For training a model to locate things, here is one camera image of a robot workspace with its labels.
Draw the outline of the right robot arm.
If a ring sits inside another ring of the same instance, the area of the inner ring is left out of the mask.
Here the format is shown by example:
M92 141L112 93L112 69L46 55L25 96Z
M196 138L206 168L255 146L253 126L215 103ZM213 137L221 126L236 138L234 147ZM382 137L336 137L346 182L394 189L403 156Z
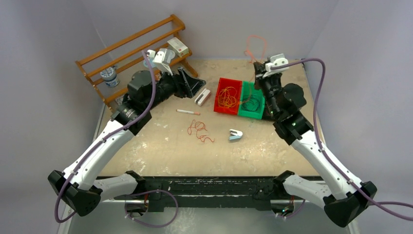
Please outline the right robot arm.
M307 103L303 88L294 83L282 85L281 72L272 70L273 64L268 61L256 61L253 65L254 87L263 93L276 133L299 152L325 182L321 185L293 172L284 172L273 186L274 194L279 198L301 197L322 208L337 226L348 226L368 208L377 187L351 173L321 142L314 126L300 111Z

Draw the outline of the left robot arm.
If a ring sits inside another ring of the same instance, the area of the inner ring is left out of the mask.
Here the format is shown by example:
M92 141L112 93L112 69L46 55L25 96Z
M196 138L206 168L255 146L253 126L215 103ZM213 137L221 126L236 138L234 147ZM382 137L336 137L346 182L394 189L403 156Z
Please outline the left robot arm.
M64 201L79 216L91 213L101 201L121 195L140 199L145 180L133 171L107 179L97 177L115 154L150 121L150 110L171 96L192 98L206 81L194 78L182 68L163 72L155 80L153 72L138 71L127 85L124 101L112 114L102 133L69 167L52 171L48 181L58 196L56 207Z

